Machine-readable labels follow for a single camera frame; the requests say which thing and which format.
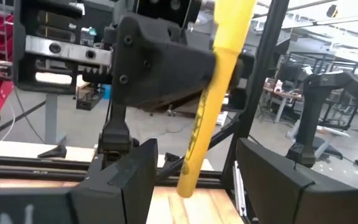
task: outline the metal pole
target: metal pole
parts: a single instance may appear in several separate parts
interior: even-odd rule
[[[229,152],[227,153],[221,181],[227,191],[234,188],[233,165],[236,160],[236,146],[239,138],[248,138],[258,102],[263,91],[266,76],[269,70],[271,55],[274,53],[278,36],[280,35],[289,0],[272,0],[268,10],[265,29],[260,38],[256,53],[256,60],[252,75],[247,82],[247,103],[245,110],[240,114],[236,131],[233,134]]]
[[[298,10],[298,9],[304,9],[304,8],[311,7],[311,6],[318,6],[320,4],[330,3],[330,2],[334,2],[334,1],[337,1],[337,0],[316,1],[316,2],[312,2],[312,3],[308,3],[308,4],[288,8],[287,12],[295,11],[295,10]],[[253,19],[264,17],[264,16],[267,16],[267,13],[266,14],[261,14],[261,15],[256,15],[256,16],[253,17]]]

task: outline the wooden surface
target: wooden surface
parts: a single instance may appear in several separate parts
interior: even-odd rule
[[[0,156],[30,157],[55,146],[24,142],[1,142]],[[90,162],[94,149],[67,147],[67,160]],[[163,166],[164,155],[158,156]],[[203,170],[212,170],[204,160]],[[0,179],[0,187],[72,187],[76,182]],[[150,204],[148,224],[242,224],[233,203],[224,190],[196,189],[191,198],[181,198],[174,187],[155,187]]]
[[[281,97],[289,98],[289,99],[296,99],[296,100],[302,100],[302,95],[293,95],[291,93],[286,93],[282,91],[273,91],[272,88],[264,87],[264,90],[268,91],[269,93],[276,94]]]

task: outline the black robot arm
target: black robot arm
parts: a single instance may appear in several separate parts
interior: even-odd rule
[[[287,158],[304,166],[315,163],[313,139],[321,108],[332,90],[343,88],[358,100],[358,77],[347,72],[312,74],[304,80],[304,105],[296,142],[288,151]]]

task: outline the yellow stick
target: yellow stick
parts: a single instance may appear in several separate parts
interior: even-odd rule
[[[248,33],[255,2],[216,1],[214,19],[219,26],[214,41],[216,65],[211,83],[201,94],[190,145],[181,169],[177,192],[182,197],[191,197],[195,189],[224,95]]]

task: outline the metal plate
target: metal plate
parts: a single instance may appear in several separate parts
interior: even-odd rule
[[[27,53],[72,60],[80,63],[95,65],[111,64],[111,52],[92,47],[86,47],[57,40],[27,35],[25,37],[25,51]]]

